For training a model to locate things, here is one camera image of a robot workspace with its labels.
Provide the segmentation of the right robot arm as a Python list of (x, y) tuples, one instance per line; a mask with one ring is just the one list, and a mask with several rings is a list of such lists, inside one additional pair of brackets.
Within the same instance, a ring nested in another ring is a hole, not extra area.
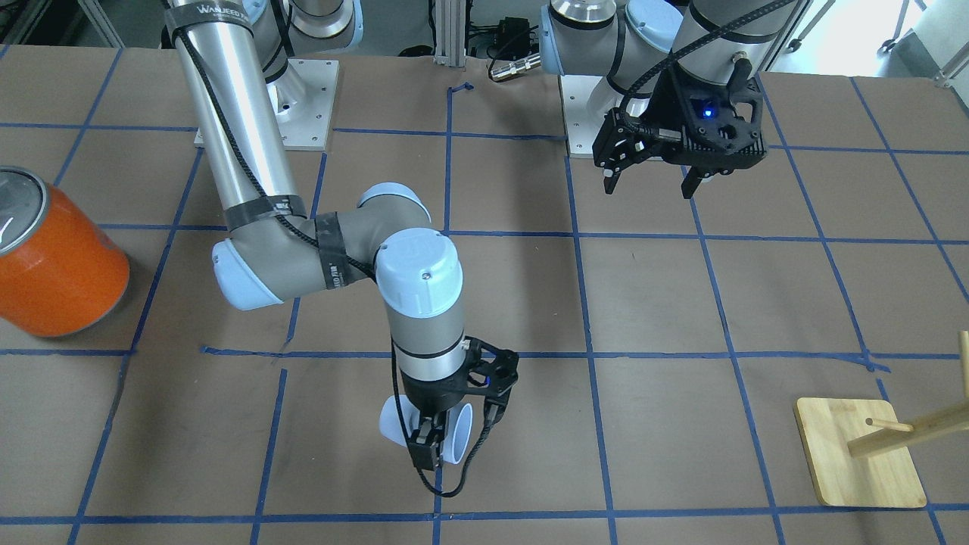
[(298, 196), (286, 148), (324, 148), (338, 68), (293, 53), (359, 38), (354, 1), (165, 1), (216, 180), (229, 237), (213, 269), (240, 310), (374, 281), (391, 334), (394, 396), (379, 425), (416, 469), (468, 463), (504, 414), (518, 355), (465, 332), (456, 245), (403, 184), (375, 184), (353, 210), (317, 213)]

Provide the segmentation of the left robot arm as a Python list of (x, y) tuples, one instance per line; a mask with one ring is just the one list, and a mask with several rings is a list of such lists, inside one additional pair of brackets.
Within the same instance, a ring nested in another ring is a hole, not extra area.
[(598, 76), (612, 93), (591, 145), (603, 190), (658, 158), (685, 167), (681, 195), (768, 155), (757, 73), (793, 1), (550, 1), (537, 35), (542, 66)]

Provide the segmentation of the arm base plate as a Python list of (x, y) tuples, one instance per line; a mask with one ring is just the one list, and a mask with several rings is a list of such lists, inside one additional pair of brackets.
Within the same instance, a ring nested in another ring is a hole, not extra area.
[(286, 151), (326, 150), (339, 72), (337, 60), (287, 60), (282, 76), (266, 84)]
[(605, 76), (563, 75), (559, 88), (569, 155), (591, 159), (595, 138), (606, 113), (615, 107), (617, 94)]

